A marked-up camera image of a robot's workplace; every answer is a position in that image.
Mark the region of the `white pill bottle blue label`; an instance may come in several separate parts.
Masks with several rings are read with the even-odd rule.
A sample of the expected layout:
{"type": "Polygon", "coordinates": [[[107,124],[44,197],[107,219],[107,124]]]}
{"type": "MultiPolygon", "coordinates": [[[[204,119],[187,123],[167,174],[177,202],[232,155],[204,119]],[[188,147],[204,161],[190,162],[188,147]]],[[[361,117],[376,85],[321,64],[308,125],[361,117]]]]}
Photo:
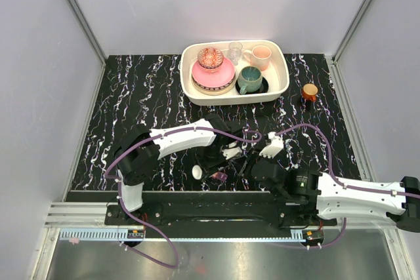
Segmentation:
{"type": "Polygon", "coordinates": [[[192,176],[196,180],[201,180],[203,176],[203,171],[199,165],[194,165],[192,167],[192,176]]]}

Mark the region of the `pink weekly pill organizer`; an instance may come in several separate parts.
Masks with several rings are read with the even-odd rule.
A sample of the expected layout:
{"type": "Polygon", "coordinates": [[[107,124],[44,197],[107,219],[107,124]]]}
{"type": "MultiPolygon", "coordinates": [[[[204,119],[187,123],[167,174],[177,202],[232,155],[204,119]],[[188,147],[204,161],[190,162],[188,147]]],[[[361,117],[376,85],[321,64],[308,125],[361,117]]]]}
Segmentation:
{"type": "Polygon", "coordinates": [[[226,180],[228,178],[228,175],[221,172],[221,171],[218,171],[218,172],[214,173],[211,177],[216,179],[216,180],[219,180],[221,182],[226,182],[226,180]]]}

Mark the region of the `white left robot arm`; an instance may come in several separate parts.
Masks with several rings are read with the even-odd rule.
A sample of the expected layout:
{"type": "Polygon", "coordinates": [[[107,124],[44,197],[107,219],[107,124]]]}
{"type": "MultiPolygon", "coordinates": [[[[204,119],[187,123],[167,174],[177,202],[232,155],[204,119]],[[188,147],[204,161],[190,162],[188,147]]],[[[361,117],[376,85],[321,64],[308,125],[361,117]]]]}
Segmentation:
{"type": "Polygon", "coordinates": [[[142,191],[151,179],[158,161],[184,150],[192,151],[192,176],[201,180],[227,166],[242,152],[243,129],[238,123],[226,123],[217,114],[194,123],[169,129],[149,129],[139,125],[121,139],[114,150],[112,169],[121,180],[119,196],[123,205],[119,217],[128,225],[142,216],[142,191]]]}

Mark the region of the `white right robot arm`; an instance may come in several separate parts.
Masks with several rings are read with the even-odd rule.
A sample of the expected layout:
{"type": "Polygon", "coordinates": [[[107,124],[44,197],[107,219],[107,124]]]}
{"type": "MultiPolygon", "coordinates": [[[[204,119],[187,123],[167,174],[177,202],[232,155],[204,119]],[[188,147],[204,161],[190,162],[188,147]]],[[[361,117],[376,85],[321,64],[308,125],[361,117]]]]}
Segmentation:
{"type": "Polygon", "coordinates": [[[299,206],[299,220],[356,218],[395,224],[419,232],[419,180],[405,176],[398,182],[365,182],[335,178],[328,172],[285,170],[273,158],[253,150],[240,157],[238,174],[254,180],[283,204],[299,206]]]}

